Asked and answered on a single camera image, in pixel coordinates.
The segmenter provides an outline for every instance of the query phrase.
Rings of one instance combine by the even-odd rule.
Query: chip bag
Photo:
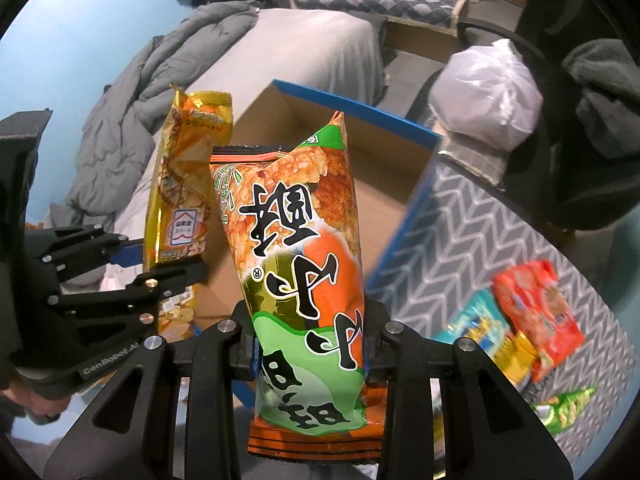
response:
[[[514,334],[511,331],[489,290],[476,292],[464,309],[451,319],[447,329],[433,339],[452,344],[459,337],[468,337],[478,343],[517,389],[526,385],[538,354],[522,332]],[[432,398],[433,409],[439,412],[442,408],[440,396]]]
[[[491,292],[483,289],[471,297],[464,309],[449,321],[447,329],[434,339],[453,344],[459,337],[468,337],[478,343],[489,357],[493,357],[510,330]]]
[[[582,410],[584,410],[595,392],[596,388],[591,386],[575,392],[557,394],[550,399],[535,404],[533,410],[549,430],[549,433],[556,435],[574,424],[576,418],[582,413]]]
[[[213,199],[209,157],[228,144],[233,116],[231,95],[175,93],[162,126],[143,240],[143,268],[202,254]],[[199,285],[161,302],[159,333],[168,341],[193,335]]]
[[[501,309],[540,356],[532,374],[537,382],[569,357],[584,342],[584,335],[558,289],[558,277],[550,261],[511,267],[494,276],[493,281]]]
[[[364,384],[358,213],[343,114],[292,150],[220,146],[210,160],[262,348],[249,452],[377,460],[386,391]]]

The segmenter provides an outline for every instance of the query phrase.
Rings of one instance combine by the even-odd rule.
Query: gray comforter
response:
[[[257,19],[252,2],[209,4],[140,50],[82,127],[78,175],[67,204],[52,206],[54,226],[112,223],[114,213],[131,199],[152,155],[152,136],[174,96],[171,85],[186,88],[193,83]]]
[[[574,48],[562,66],[582,87],[575,113],[598,152],[613,160],[640,154],[640,70],[620,40]]]

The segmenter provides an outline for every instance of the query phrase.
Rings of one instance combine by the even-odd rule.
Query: chevron pattern rug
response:
[[[432,193],[405,220],[404,235],[388,248],[384,268],[368,279],[367,294],[385,303],[393,319],[428,337],[445,328],[497,272],[527,260],[552,261],[587,342],[523,396],[540,401],[596,384],[596,395],[574,426],[556,437],[573,461],[623,395],[636,350],[602,298],[542,235],[451,168],[436,165],[434,171]]]

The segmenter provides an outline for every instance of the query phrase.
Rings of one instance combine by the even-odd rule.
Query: hand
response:
[[[28,389],[20,378],[11,378],[8,390],[0,395],[6,396],[13,402],[29,408],[34,415],[56,416],[64,412],[69,406],[71,397],[61,400],[47,400]]]

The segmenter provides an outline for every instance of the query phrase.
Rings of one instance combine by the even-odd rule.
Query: red snack bag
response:
[[[540,355],[533,367],[534,382],[584,342],[550,261],[527,262],[496,274],[494,295],[515,329],[529,338]]]

